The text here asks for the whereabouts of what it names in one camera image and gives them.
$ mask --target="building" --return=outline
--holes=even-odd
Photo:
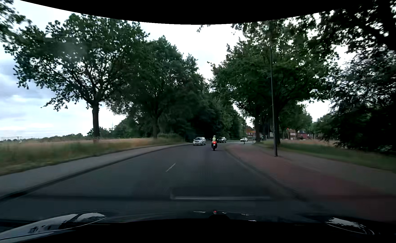
[[[311,134],[307,133],[304,130],[295,131],[293,129],[288,130],[288,139],[289,140],[303,140],[310,139]]]
[[[244,136],[245,137],[254,137],[255,136],[255,130],[253,128],[251,128],[250,126],[246,126],[244,128]]]

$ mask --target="silver car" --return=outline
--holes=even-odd
[[[205,137],[196,137],[193,141],[194,145],[205,145]]]

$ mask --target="asphalt road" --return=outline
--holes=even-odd
[[[232,157],[225,151],[231,144],[240,142],[219,144],[216,151],[210,143],[172,147],[79,175],[1,202],[0,220],[37,221],[87,210],[223,210],[292,220],[297,213],[322,213]],[[0,232],[8,227],[0,224]]]

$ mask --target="pole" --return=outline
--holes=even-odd
[[[273,95],[273,54],[270,44],[270,75],[271,75],[271,108],[273,112],[273,148],[274,148],[274,156],[277,157],[277,143],[276,143],[276,123],[274,117],[274,95]]]
[[[243,125],[243,144],[246,144],[246,140],[244,139],[244,112],[242,111],[242,115],[243,115],[243,121],[242,121],[242,125]]]
[[[267,134],[268,134],[268,140],[270,140],[270,129],[268,128],[270,126],[268,120],[267,120]]]

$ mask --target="sidewalk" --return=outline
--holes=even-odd
[[[273,150],[257,146],[262,152],[274,156]],[[327,160],[302,153],[277,151],[278,156],[289,160],[291,164],[308,168],[326,175],[355,182],[359,185],[396,196],[396,174],[366,166]]]
[[[273,151],[255,145],[227,150],[307,201],[359,218],[396,221],[396,174],[285,151],[274,157]]]
[[[30,169],[19,173],[2,175],[0,176],[0,199],[14,193],[62,180],[78,173],[101,168],[145,153],[183,145],[190,145],[190,143],[146,146],[123,152],[105,154],[98,157],[84,158],[52,166]]]

